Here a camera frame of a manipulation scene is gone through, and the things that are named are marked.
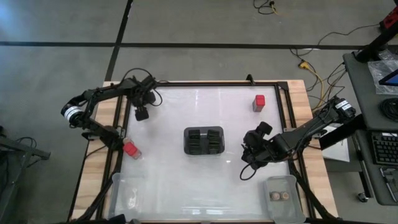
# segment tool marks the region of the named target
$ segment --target transparent bin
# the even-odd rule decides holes
[[[270,177],[264,182],[269,216],[275,223],[299,224],[305,221],[296,188],[296,178],[292,175]],[[272,200],[271,193],[287,192],[287,200]]]

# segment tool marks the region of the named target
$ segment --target keyboard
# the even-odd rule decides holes
[[[398,166],[398,138],[372,133],[375,163]]]

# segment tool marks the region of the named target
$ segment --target computer monitor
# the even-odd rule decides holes
[[[380,85],[398,86],[398,69],[379,80]]]

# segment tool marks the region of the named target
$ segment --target white label on robot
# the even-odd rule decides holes
[[[342,106],[346,105],[347,103],[348,102],[345,100],[345,101],[343,101],[341,103],[338,103],[335,107],[336,107],[336,109],[338,109],[338,108],[341,108]]]
[[[351,107],[351,105],[348,103],[347,105],[345,105],[344,107],[343,107],[343,110],[347,110],[348,108],[350,108]]]
[[[69,121],[70,117],[77,112],[82,112],[82,110],[77,106],[71,106],[69,109],[66,110],[63,116]]]

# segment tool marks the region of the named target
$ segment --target concrete floor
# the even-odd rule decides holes
[[[115,42],[126,4],[127,0],[0,0],[0,44]],[[265,16],[247,0],[135,0],[123,42],[316,44],[331,31],[377,24],[393,7],[390,0],[280,0],[280,16]],[[348,37],[332,35],[323,44],[363,45],[376,36],[372,27]],[[67,219],[87,142],[80,130],[68,128],[60,110],[71,97],[102,84],[112,50],[0,45],[0,124],[10,138],[32,136],[39,148],[52,152],[50,160],[27,170],[14,220]],[[325,78],[351,51],[314,50],[304,58]],[[255,79],[303,79],[310,86],[315,78],[297,68],[299,62],[286,49],[121,48],[111,79],[120,80],[127,69],[142,67],[161,80],[243,80],[250,73]],[[339,96],[358,107],[348,76],[340,83],[346,88]],[[319,96],[319,91],[317,86],[310,94]],[[310,102],[317,104],[314,98]],[[330,181],[344,219],[398,220],[397,207],[355,199],[362,190],[354,174],[330,173]]]

